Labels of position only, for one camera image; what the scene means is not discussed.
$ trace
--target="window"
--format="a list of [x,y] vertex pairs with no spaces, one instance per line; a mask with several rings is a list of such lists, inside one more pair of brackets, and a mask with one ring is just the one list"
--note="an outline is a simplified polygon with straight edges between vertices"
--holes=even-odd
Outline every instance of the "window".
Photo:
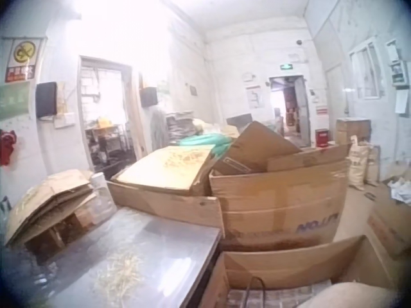
[[383,95],[383,77],[373,40],[358,46],[350,53],[358,98],[378,99]]

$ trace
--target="metal table surface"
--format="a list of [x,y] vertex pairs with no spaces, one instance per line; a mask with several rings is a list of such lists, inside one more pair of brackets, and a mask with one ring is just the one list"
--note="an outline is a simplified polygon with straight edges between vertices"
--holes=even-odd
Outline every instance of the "metal table surface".
[[126,250],[138,256],[141,281],[120,307],[180,307],[187,304],[219,239],[217,228],[123,208],[41,267],[33,268],[33,261],[13,264],[18,261],[14,252],[3,254],[8,269],[3,278],[26,297],[46,298],[48,307],[110,307],[96,280],[110,256]]

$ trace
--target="red fire extinguisher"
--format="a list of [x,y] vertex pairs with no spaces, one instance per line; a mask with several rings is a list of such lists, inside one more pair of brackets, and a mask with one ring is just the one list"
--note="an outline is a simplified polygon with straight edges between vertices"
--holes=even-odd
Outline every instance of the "red fire extinguisher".
[[7,166],[10,163],[10,156],[14,148],[13,145],[17,142],[17,136],[12,130],[5,132],[0,130],[0,166]]

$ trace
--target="green plastic bag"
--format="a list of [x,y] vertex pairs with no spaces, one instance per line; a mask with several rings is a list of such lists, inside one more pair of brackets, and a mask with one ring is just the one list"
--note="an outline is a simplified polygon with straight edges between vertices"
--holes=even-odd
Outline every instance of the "green plastic bag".
[[215,144],[211,153],[216,157],[221,157],[230,147],[231,138],[221,133],[208,133],[207,135],[191,136],[181,139],[179,146],[206,146]]

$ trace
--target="straw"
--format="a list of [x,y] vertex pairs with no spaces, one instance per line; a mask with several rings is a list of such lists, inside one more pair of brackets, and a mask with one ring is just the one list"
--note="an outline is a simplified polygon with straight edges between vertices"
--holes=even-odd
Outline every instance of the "straw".
[[141,261],[133,252],[115,253],[108,261],[107,269],[97,273],[96,289],[102,291],[113,306],[123,307],[128,292],[142,280]]

